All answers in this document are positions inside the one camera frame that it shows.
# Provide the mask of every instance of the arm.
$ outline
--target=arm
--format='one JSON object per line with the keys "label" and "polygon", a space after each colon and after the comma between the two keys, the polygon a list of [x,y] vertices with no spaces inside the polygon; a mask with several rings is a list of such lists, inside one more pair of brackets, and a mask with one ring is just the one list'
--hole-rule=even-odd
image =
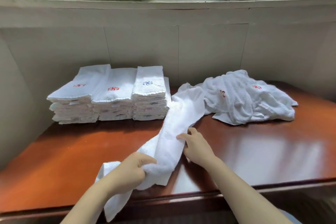
{"label": "arm", "polygon": [[178,139],[187,142],[183,152],[192,162],[207,170],[229,204],[239,224],[290,224],[274,205],[236,175],[217,158],[208,142],[195,128],[191,135],[180,134]]}
{"label": "arm", "polygon": [[135,152],[101,180],[93,184],[71,209],[61,224],[94,224],[106,202],[116,194],[126,193],[142,183],[141,166],[156,163],[148,155]]}

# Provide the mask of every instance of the wall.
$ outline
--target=wall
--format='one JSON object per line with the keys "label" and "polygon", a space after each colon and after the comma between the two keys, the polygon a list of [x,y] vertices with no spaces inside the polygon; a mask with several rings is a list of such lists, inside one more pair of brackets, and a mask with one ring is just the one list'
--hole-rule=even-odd
{"label": "wall", "polygon": [[86,65],[163,65],[174,86],[245,69],[335,100],[335,10],[2,7],[0,164],[48,127],[46,96]]}

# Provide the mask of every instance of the table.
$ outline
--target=table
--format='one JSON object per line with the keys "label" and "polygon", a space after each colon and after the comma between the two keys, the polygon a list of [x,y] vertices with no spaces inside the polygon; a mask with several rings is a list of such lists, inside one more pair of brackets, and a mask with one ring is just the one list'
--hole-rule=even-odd
{"label": "table", "polygon": [[[294,121],[231,126],[208,115],[195,127],[256,189],[336,182],[336,104],[274,84],[298,101]],[[54,123],[0,172],[0,218],[65,215],[103,162],[123,160],[161,126],[161,120]],[[116,220],[223,209],[219,194],[206,171],[182,156],[167,186],[135,190]]]}

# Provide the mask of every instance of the person's left arm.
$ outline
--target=person's left arm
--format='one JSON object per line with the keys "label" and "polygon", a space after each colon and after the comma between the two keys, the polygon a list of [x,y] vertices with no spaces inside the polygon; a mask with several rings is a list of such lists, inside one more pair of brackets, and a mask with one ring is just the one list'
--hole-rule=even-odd
{"label": "person's left arm", "polygon": [[61,224],[94,224],[106,202],[116,194],[126,193],[142,183],[142,165],[156,163],[156,159],[134,152],[119,166],[93,184],[71,209]]}

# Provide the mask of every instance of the table top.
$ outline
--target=table top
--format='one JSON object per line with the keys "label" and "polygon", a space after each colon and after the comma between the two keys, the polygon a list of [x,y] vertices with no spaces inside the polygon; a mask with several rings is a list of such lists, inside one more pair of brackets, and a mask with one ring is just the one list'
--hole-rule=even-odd
{"label": "table top", "polygon": [[[299,103],[294,121],[231,126],[207,115],[195,127],[215,155],[256,188],[336,180],[336,104],[275,85]],[[54,123],[0,171],[0,213],[74,205],[103,162],[123,160],[157,135],[162,122]],[[128,204],[216,193],[206,171],[182,156],[167,186],[135,190]]]}

